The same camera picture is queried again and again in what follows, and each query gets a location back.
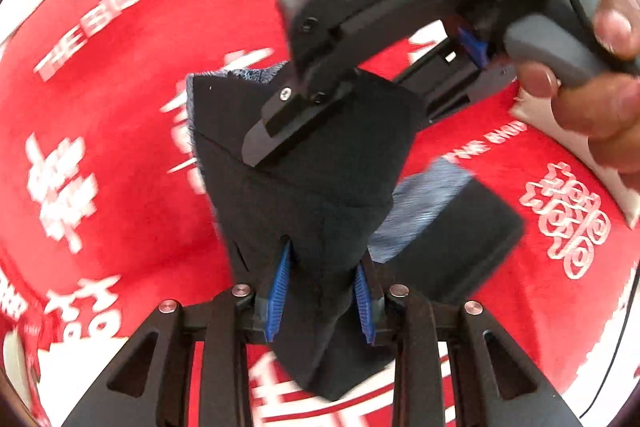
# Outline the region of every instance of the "gray handle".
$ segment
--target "gray handle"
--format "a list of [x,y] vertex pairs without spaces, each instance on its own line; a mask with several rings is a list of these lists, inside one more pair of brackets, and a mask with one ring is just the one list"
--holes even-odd
[[546,64],[567,87],[580,87],[610,70],[571,33],[541,14],[526,16],[509,26],[504,47],[513,60]]

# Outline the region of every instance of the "black cable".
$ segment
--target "black cable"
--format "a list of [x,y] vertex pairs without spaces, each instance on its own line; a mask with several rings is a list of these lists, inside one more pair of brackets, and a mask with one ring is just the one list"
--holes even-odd
[[625,320],[624,320],[624,322],[622,322],[622,329],[620,330],[620,336],[618,338],[618,343],[616,344],[616,349],[614,349],[614,351],[613,351],[613,356],[611,357],[611,362],[609,363],[609,367],[607,367],[607,372],[604,374],[604,378],[602,379],[602,383],[600,384],[600,387],[598,388],[598,392],[596,393],[596,396],[593,397],[593,400],[591,401],[590,405],[587,407],[587,410],[580,415],[580,419],[582,419],[591,410],[591,407],[593,407],[593,405],[596,403],[596,400],[600,396],[600,391],[602,391],[602,388],[604,387],[604,384],[607,381],[607,377],[609,376],[609,373],[611,372],[611,368],[613,367],[613,363],[616,361],[616,355],[618,354],[618,350],[620,349],[620,344],[622,344],[622,338],[625,336],[626,323],[628,323],[629,315],[631,314],[631,305],[634,303],[634,297],[636,296],[636,292],[638,291],[638,282],[639,281],[640,281],[640,264],[638,266],[636,266],[636,275],[635,275],[634,281],[633,281],[633,283],[631,285],[631,294],[629,295],[629,301],[626,304]]

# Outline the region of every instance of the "black fabric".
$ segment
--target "black fabric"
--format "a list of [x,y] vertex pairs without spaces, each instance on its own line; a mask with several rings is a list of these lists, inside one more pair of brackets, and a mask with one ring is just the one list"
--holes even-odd
[[232,72],[192,75],[188,111],[236,280],[255,284],[290,238],[289,293],[271,348],[300,387],[336,399],[393,357],[366,345],[353,312],[354,267],[392,206],[422,108],[413,93],[361,71],[322,126],[276,163],[250,168],[244,136],[288,68],[271,84]]
[[523,233],[522,218],[474,178],[385,267],[431,300],[458,305],[488,279]]

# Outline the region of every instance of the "human hand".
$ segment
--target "human hand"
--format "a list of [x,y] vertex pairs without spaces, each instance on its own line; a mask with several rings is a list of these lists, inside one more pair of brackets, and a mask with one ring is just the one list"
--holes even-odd
[[[626,60],[640,54],[640,0],[601,0],[593,30],[604,48]],[[604,73],[582,87],[562,87],[544,64],[516,65],[520,85],[550,98],[558,125],[589,138],[593,159],[617,169],[622,182],[640,191],[640,78]]]

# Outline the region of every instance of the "triangular cutout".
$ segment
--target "triangular cutout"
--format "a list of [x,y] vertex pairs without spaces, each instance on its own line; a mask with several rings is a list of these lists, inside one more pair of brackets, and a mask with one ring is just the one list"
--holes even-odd
[[536,383],[527,376],[491,331],[484,334],[484,341],[489,350],[500,397],[512,400],[523,394],[534,393],[538,388]]
[[107,389],[116,393],[139,398],[145,392],[151,360],[154,356],[158,332],[151,331],[135,349],[129,360],[123,364],[116,375],[107,383]]

